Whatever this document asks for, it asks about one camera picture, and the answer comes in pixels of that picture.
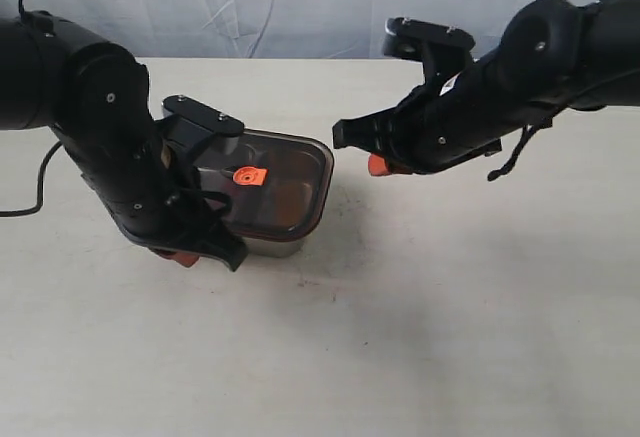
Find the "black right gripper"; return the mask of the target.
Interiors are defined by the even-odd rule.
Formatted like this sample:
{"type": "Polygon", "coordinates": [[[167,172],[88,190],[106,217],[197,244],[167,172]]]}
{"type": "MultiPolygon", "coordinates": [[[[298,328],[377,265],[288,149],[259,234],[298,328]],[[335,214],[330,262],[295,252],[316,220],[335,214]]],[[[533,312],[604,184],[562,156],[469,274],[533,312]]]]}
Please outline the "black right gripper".
{"type": "Polygon", "coordinates": [[[485,63],[496,52],[492,49],[475,59],[461,48],[426,44],[419,60],[424,82],[394,107],[337,121],[332,127],[333,147],[370,153],[371,176],[429,175],[501,152],[499,137],[471,147],[444,124],[452,109],[445,105],[443,89],[460,87],[470,67],[485,63]]]}

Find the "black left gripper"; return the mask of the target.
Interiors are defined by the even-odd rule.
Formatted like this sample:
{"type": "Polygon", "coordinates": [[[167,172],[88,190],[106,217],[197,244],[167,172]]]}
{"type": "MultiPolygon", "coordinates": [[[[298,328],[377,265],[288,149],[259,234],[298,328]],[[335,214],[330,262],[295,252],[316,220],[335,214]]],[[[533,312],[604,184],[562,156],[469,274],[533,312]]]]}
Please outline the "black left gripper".
{"type": "Polygon", "coordinates": [[[231,196],[202,188],[195,160],[228,137],[173,114],[134,140],[105,136],[79,146],[79,167],[119,230],[157,256],[191,268],[199,257],[235,271],[248,256],[224,223],[231,196]]]}

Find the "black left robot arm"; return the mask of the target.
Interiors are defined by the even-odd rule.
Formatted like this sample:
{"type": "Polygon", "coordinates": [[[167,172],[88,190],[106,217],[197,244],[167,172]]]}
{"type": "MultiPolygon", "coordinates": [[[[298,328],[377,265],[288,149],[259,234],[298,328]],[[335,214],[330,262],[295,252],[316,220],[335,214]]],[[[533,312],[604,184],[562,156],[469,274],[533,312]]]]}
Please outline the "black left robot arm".
{"type": "Polygon", "coordinates": [[[129,241],[236,270],[248,249],[223,221],[232,200],[202,187],[196,162],[244,125],[181,95],[154,119],[149,91],[128,50],[71,21],[39,11],[1,22],[2,128],[49,128],[129,241]]]}

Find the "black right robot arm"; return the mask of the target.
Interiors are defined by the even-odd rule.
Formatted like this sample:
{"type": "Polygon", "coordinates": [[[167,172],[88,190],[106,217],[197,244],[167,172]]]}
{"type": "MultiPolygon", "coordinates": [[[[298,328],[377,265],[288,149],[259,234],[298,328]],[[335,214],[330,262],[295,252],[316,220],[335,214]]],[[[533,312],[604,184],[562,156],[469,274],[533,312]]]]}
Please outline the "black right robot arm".
{"type": "Polygon", "coordinates": [[[639,103],[639,0],[535,0],[479,59],[457,28],[399,17],[386,31],[385,54],[420,63],[423,83],[332,132],[335,148],[366,151],[392,173],[435,174],[496,154],[513,132],[527,143],[568,109],[639,103]]]}

